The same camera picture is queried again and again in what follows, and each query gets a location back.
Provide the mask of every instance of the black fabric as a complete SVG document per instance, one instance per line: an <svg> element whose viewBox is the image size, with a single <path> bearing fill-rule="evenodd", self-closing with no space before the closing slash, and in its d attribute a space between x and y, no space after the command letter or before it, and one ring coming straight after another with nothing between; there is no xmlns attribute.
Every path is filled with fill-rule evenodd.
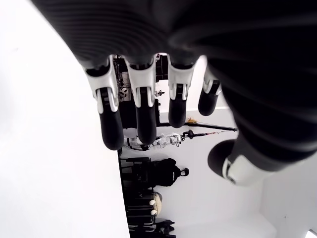
<svg viewBox="0 0 317 238"><path fill-rule="evenodd" d="M169 235L170 232L175 230L174 227L171 226L173 224L175 224L175 222L172 222L171 220L155 223L156 225L155 231L158 233Z"/></svg>
<svg viewBox="0 0 317 238"><path fill-rule="evenodd" d="M176 161L168 158L161 161L154 161L146 165L148 183L152 187L172 186L181 174L176 166Z"/></svg>

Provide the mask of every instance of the robotic hand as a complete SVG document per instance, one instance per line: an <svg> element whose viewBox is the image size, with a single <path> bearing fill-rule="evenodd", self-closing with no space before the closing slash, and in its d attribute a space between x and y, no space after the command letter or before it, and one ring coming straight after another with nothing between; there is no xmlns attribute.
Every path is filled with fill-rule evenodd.
<svg viewBox="0 0 317 238"><path fill-rule="evenodd" d="M284 0L33 0L83 66L98 102L103 140L123 145L111 54L125 57L139 138L156 138L155 57L168 53L169 122L181 127L194 65L208 58L199 111L223 90L239 136L208 164L234 184L250 184L317 150L317 7Z"/></svg>

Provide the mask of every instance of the black pole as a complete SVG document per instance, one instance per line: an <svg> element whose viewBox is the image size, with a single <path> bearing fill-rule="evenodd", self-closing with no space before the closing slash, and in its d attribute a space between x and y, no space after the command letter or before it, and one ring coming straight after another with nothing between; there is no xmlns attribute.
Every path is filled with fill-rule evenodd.
<svg viewBox="0 0 317 238"><path fill-rule="evenodd" d="M218 129L218 130L229 130L229 131L238 131L238 128L232 127L224 127L219 125L203 125L203 124L195 124L195 123L185 123L184 125L192 126L192 127L205 127L211 129ZM160 123L157 127L164 127L164 126L171 126L168 122Z"/></svg>

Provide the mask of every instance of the black object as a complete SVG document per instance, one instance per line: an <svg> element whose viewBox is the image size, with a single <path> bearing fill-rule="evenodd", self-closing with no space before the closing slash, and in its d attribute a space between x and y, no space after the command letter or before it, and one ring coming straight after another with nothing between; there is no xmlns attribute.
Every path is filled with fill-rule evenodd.
<svg viewBox="0 0 317 238"><path fill-rule="evenodd" d="M159 125L159 101L155 99L154 102L155 109L155 121L156 125ZM134 101L123 101L119 103L120 116L122 121L122 127L127 128L137 128L137 117L136 117L136 107Z"/></svg>
<svg viewBox="0 0 317 238"><path fill-rule="evenodd" d="M189 174L187 169L185 175L181 175L182 171L176 166L176 161L171 158L145 164L142 169L147 171L148 184L151 187L172 186L179 176Z"/></svg>
<svg viewBox="0 0 317 238"><path fill-rule="evenodd" d="M281 169L316 152L314 1L33 3L85 68L102 65L113 53L206 55L243 135L235 155L274 161Z"/></svg>
<svg viewBox="0 0 317 238"><path fill-rule="evenodd" d="M233 127L225 127L225 126L219 126L219 125L207 125L207 124L199 124L199 123L184 123L186 126L191 127L205 127L205 128L211 128L211 129L218 129L218 130L229 130L229 131L238 131L237 128ZM171 126L168 122L160 123L158 126Z"/></svg>
<svg viewBox="0 0 317 238"><path fill-rule="evenodd" d="M109 105L107 88L100 89L104 112L100 115L104 144L110 150L118 150L123 145L123 128L119 110L113 112Z"/></svg>
<svg viewBox="0 0 317 238"><path fill-rule="evenodd" d="M157 125L155 119L155 107L149 107L147 88L140 88L141 106L136 108L137 129L140 141L149 145L152 144L157 137Z"/></svg>
<svg viewBox="0 0 317 238"><path fill-rule="evenodd" d="M171 158L153 162L148 158L147 161L142 160L142 164L136 164L138 158L126 160L126 162L132 161L134 162L132 166L122 167L122 169L131 168L132 173L122 173L121 179L137 182L141 187L172 186L178 177L189 174L189 169L180 170L176 166L176 161Z"/></svg>
<svg viewBox="0 0 317 238"><path fill-rule="evenodd" d="M169 99L168 121L174 128L180 128L186 120L186 100L182 99L183 85L178 84L175 100Z"/></svg>
<svg viewBox="0 0 317 238"><path fill-rule="evenodd" d="M209 92L205 93L202 89L198 102L198 111L203 116L210 116L216 108L218 95Z"/></svg>
<svg viewBox="0 0 317 238"><path fill-rule="evenodd" d="M217 175L223 177L222 167L225 159L231 154L235 140L225 140L215 145L208 155L208 166Z"/></svg>

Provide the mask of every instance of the white wall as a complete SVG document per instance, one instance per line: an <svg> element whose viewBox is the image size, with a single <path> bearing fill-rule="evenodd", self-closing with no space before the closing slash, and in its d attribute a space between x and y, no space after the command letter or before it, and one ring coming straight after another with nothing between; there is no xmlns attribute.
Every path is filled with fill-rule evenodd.
<svg viewBox="0 0 317 238"><path fill-rule="evenodd" d="M162 122L164 122L167 115L161 114L161 116ZM210 117L204 117L197 111L191 111L187 112L187 117L193 117L205 123L235 126L229 109L215 110ZM183 133L188 129L188 127L181 129L165 127L160 128L159 133L171 133L172 131ZM198 127L191 129L194 133L215 131ZM162 212L158 217L174 221L175 227L177 227L175 234L179 237L193 237L190 232L185 231L190 228L195 231L196 225L214 224L213 229L215 229L217 224L223 222L224 226L229 219L259 212L262 195L261 183L251 187L234 186L213 173L207 164L208 153L217 143L236 138L236 136L237 132L226 132L196 137L192 140L186 139L179 145L179 148L168 145L154 151L126 150L124 152L124 157L149 156L153 160L171 157L177 161L176 165L179 168L189 168L190 174L187 177L178 178L173 186L155 188L163 196ZM212 234L214 234L213 231L201 233L200 237L212 237Z"/></svg>
<svg viewBox="0 0 317 238"><path fill-rule="evenodd" d="M178 237L198 238L274 238L276 233L275 228L258 213L176 229Z"/></svg>
<svg viewBox="0 0 317 238"><path fill-rule="evenodd" d="M317 231L317 155L274 174L264 182L261 212L277 238L304 238Z"/></svg>
<svg viewBox="0 0 317 238"><path fill-rule="evenodd" d="M28 1L0 9L0 237L128 238L84 72Z"/></svg>

